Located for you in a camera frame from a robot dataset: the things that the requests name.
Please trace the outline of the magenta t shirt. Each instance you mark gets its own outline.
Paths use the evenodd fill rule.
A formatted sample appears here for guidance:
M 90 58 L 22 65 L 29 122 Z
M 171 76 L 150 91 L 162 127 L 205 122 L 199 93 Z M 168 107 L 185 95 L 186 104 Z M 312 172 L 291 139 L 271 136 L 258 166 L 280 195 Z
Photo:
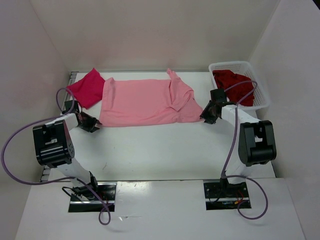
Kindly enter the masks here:
M 105 80 L 93 68 L 81 80 L 67 86 L 67 89 L 73 93 L 83 108 L 89 109 L 102 100 L 104 84 Z

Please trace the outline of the dark red t shirt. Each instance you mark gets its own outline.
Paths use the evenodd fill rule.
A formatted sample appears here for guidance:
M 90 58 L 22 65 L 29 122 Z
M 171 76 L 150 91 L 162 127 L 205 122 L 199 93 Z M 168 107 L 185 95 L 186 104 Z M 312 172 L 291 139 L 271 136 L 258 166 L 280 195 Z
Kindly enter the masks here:
M 231 70 L 213 70 L 215 84 L 218 89 L 226 90 L 226 96 L 231 102 L 238 102 L 254 89 L 252 80 Z

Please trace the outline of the light pink t shirt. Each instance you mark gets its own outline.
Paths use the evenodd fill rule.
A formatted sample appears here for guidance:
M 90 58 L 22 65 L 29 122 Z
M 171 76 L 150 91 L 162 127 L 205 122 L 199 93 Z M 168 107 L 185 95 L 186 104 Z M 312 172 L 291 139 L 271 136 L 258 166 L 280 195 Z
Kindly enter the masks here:
M 138 127 L 201 120 L 194 90 L 171 69 L 168 79 L 105 81 L 99 121 L 104 127 Z

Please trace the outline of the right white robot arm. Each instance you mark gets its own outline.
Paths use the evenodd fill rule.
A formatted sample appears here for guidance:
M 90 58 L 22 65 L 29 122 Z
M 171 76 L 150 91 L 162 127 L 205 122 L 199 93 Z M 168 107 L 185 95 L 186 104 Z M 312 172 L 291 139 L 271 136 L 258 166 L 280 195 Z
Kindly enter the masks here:
M 238 197 L 239 189 L 251 178 L 251 168 L 266 165 L 277 156 L 273 124 L 269 120 L 259 120 L 225 100 L 210 100 L 200 117 L 207 124 L 222 119 L 234 127 L 219 182 L 204 185 L 205 197 L 215 200 Z

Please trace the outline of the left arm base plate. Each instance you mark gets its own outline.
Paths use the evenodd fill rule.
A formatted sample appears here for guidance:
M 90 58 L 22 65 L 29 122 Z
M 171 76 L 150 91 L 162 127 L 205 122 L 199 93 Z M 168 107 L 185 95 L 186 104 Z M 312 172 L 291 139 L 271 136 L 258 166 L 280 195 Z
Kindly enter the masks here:
M 98 195 L 105 204 L 108 205 L 109 211 L 115 211 L 116 198 L 116 182 L 98 182 Z M 84 195 L 77 195 L 70 187 L 63 187 L 63 190 L 70 198 L 68 212 L 69 213 L 98 213 L 102 210 L 103 204 L 92 193 L 87 198 Z

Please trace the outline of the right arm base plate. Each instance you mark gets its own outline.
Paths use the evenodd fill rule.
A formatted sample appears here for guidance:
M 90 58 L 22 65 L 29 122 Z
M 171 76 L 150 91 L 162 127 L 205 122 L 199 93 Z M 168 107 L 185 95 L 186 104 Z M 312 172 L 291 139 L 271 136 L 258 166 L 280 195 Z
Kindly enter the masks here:
M 245 182 L 232 184 L 222 189 L 219 181 L 204 181 L 204 197 L 207 211 L 251 209 L 248 188 Z

